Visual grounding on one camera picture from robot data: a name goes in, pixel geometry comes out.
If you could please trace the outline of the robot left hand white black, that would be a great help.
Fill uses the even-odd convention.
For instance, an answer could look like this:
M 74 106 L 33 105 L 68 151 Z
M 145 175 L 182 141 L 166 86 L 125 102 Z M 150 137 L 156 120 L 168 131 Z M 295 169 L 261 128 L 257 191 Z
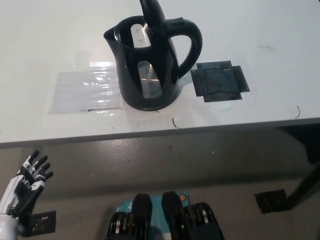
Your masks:
M 24 227 L 29 225 L 35 204 L 43 192 L 46 181 L 54 173 L 46 172 L 51 164 L 48 156 L 37 158 L 35 150 L 23 162 L 15 176 L 9 181 L 0 200 L 0 213 L 17 219 Z

